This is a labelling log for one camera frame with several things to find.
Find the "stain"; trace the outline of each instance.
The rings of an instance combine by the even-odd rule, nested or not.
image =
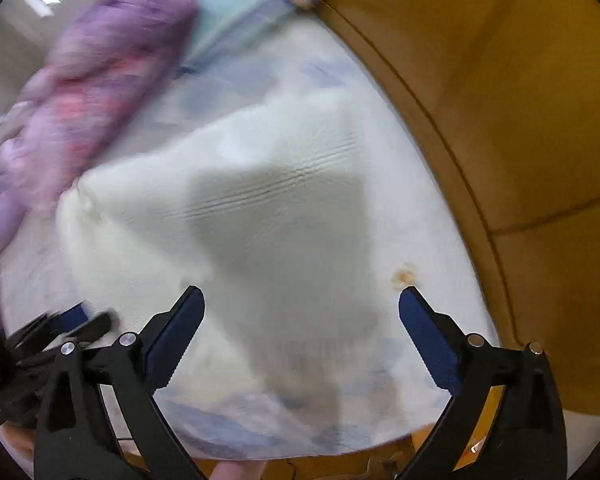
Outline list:
[[[403,267],[396,270],[391,278],[391,283],[395,290],[404,290],[408,286],[416,285],[416,269],[414,265],[404,264]]]

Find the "white mattress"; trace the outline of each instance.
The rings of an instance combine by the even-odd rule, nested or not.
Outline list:
[[[397,299],[409,276],[433,308],[450,314],[463,331],[498,342],[458,228],[414,140],[365,69],[317,18],[295,19],[242,56],[175,81],[100,162],[146,152],[265,96],[342,86],[365,104],[365,137],[384,168],[370,183],[378,198],[370,221],[391,218],[398,226],[390,235],[393,249],[376,261],[382,293],[395,305],[395,322],[384,328],[376,367],[338,388],[333,399],[285,399],[245,386],[210,404],[191,392],[158,391],[158,404],[193,456],[258,460],[339,454],[395,440],[435,421],[448,394],[434,386],[414,357],[397,317]],[[0,257],[0,294],[8,332],[42,312],[83,300],[59,249],[53,218],[25,220]],[[156,312],[170,307],[156,305]],[[110,412],[124,436],[119,410],[112,405]]]

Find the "purple blanket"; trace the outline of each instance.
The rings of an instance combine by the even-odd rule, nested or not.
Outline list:
[[[98,0],[62,35],[6,118],[0,251],[49,213],[178,59],[196,0]]]

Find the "white cloth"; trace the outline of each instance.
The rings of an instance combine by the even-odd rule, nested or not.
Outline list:
[[[217,325],[200,344],[245,352],[245,370],[289,393],[311,388],[309,368],[378,322],[360,135],[344,92],[323,91],[87,172],[58,209],[86,298],[139,330],[197,285]]]
[[[471,260],[416,143],[364,67],[315,17],[299,17],[242,56],[179,79],[142,111],[101,162],[154,150],[272,95],[302,96],[321,88],[345,89],[360,104],[371,268],[379,305],[389,312],[388,319],[379,316],[381,335],[366,357],[376,362],[348,377],[340,374],[332,388],[316,386],[314,394],[278,394],[244,368],[243,352],[205,353],[198,335],[210,330],[206,316],[186,363],[155,396],[193,456],[258,460],[338,454],[384,444],[435,421],[447,397],[433,385],[398,320],[401,269],[413,271],[418,289],[436,310],[452,316],[465,332],[497,343]],[[47,310],[84,300],[76,281],[70,258],[60,250],[55,219],[26,218],[0,256],[8,332]],[[151,314],[170,306],[154,304]],[[141,317],[136,315],[137,326],[150,314]],[[200,367],[206,367],[204,374]],[[113,402],[108,407],[118,436],[127,436],[120,410]]]
[[[306,452],[330,452],[316,429],[342,432],[359,410],[392,417],[400,407],[386,397],[393,386],[383,369],[397,303],[383,291],[391,276],[377,256],[401,240],[391,216],[376,232],[369,223],[374,172],[361,105],[329,90],[245,108],[87,172],[58,208],[86,299],[115,309],[125,330],[140,330],[189,284],[204,292],[206,318],[170,399],[210,412],[244,392],[285,399],[288,413],[263,418],[258,433],[291,424],[311,436]],[[400,372],[412,385],[408,405],[423,423],[445,395],[404,329],[400,346],[410,352]],[[353,385],[369,380],[380,381],[379,399],[365,396],[365,406]],[[177,428],[182,417],[169,414]]]

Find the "pillow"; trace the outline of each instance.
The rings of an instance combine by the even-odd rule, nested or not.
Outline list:
[[[181,73],[198,72],[213,59],[245,48],[297,8],[315,0],[198,0],[200,13]]]

